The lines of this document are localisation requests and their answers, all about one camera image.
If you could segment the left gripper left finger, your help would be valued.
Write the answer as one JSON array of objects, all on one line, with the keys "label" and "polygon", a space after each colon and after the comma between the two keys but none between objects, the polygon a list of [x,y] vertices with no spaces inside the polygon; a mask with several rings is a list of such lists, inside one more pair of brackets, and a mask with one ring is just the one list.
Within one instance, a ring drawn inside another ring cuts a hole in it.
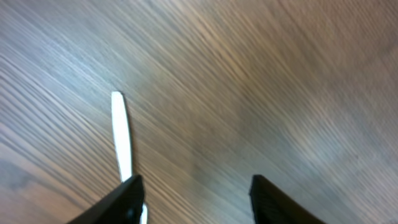
[{"label": "left gripper left finger", "polygon": [[139,224],[144,196],[142,176],[132,176],[68,224]]}]

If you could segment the white plastic fork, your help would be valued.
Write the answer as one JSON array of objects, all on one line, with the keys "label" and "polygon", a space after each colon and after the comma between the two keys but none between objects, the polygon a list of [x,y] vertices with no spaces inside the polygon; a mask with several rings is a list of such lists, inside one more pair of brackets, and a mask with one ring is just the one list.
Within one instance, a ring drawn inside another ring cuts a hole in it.
[{"label": "white plastic fork", "polygon": [[[111,93],[111,116],[114,139],[114,149],[119,167],[119,176],[121,184],[128,178],[135,176],[133,174],[133,155],[132,140],[130,134],[129,118],[127,114],[124,96],[119,91]],[[141,222],[147,224],[148,208],[144,202]]]}]

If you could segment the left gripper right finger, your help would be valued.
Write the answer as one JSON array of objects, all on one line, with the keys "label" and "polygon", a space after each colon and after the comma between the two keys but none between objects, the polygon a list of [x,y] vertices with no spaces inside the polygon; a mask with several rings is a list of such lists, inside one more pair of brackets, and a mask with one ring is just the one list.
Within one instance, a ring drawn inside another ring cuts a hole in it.
[{"label": "left gripper right finger", "polygon": [[324,223],[263,175],[253,175],[249,196],[255,224]]}]

